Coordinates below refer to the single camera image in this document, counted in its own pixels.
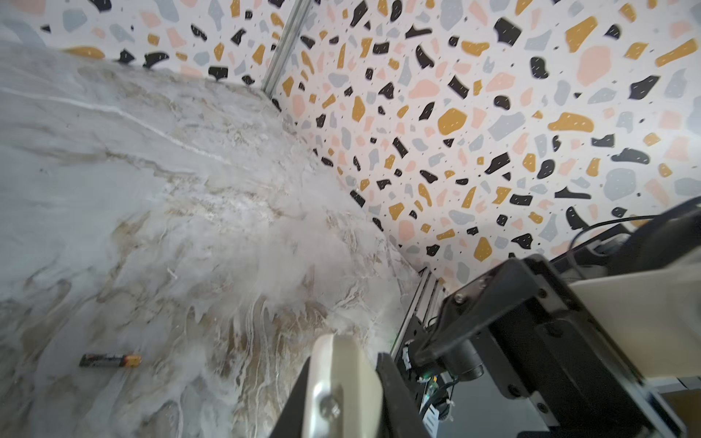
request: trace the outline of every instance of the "battery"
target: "battery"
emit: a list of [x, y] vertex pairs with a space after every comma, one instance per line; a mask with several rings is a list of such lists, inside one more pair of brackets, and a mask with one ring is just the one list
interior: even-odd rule
[[141, 363], [141, 356], [139, 355], [83, 355], [80, 367], [91, 368], [91, 367], [101, 367], [101, 368], [135, 368]]

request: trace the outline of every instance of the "beige plastic part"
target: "beige plastic part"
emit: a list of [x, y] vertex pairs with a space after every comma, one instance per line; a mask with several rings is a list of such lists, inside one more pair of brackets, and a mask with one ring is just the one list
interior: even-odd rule
[[570, 288], [646, 378], [701, 375], [701, 264]]
[[317, 339], [309, 362], [303, 438], [375, 438], [382, 401], [380, 379], [353, 337]]

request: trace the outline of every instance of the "black cable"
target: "black cable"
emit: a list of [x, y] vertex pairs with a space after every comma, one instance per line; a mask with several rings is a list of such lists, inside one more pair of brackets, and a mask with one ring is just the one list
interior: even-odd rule
[[584, 272], [581, 270], [581, 268], [580, 268], [579, 265], [577, 264], [577, 261], [576, 261], [575, 258], [574, 258], [574, 253], [572, 252], [572, 248], [574, 248], [574, 242], [577, 241], [577, 239], [579, 238], [579, 236], [581, 236], [582, 234], [584, 234], [584, 233], [586, 233], [586, 232], [588, 232], [588, 231], [593, 230], [594, 228], [599, 228], [600, 226], [604, 226], [604, 225], [619, 224], [619, 223], [621, 223], [621, 222], [643, 221], [643, 220], [646, 220], [646, 219], [654, 219], [654, 218], [656, 218], [656, 217], [657, 217], [656, 214], [650, 214], [650, 215], [648, 215], [648, 216], [623, 217], [623, 218], [621, 218], [621, 219], [614, 219], [614, 220], [611, 220], [611, 221], [599, 222], [598, 224], [589, 225], [587, 228], [584, 228], [582, 231], [580, 231], [579, 233], [577, 233], [577, 235], [574, 236], [574, 238], [573, 238], [572, 241], [570, 242], [569, 248], [567, 248], [567, 253], [565, 254], [565, 255], [566, 255], [566, 258], [567, 258], [567, 261], [569, 262], [569, 264], [570, 264], [570, 266], [572, 267], [572, 269], [574, 269], [575, 271], [577, 271], [577, 274], [579, 274], [579, 276], [582, 278], [582, 280], [586, 280], [586, 279], [587, 279], [587, 276], [584, 275]]
[[426, 403], [423, 405], [423, 408], [418, 412], [418, 417], [423, 420], [423, 416], [426, 415], [426, 411], [428, 410], [428, 407], [432, 404], [434, 404], [440, 397], [443, 396], [443, 391], [446, 389], [450, 388], [453, 385], [457, 385], [459, 380], [454, 380], [452, 382], [444, 383], [443, 386], [439, 386], [436, 391], [431, 394], [431, 396], [426, 400]]

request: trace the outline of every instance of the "battery's orange end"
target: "battery's orange end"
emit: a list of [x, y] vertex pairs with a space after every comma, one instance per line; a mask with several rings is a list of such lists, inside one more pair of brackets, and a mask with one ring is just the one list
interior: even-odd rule
[[141, 356], [129, 355], [124, 358], [124, 366], [129, 368], [138, 367], [141, 363]]

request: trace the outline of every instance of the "terrazzo wall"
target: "terrazzo wall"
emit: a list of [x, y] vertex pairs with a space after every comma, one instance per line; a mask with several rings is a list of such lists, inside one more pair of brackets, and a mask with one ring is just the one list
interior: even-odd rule
[[700, 26], [698, 0], [323, 0], [275, 97], [455, 289], [701, 192]]
[[9, 0], [0, 37], [258, 86], [293, 0]]

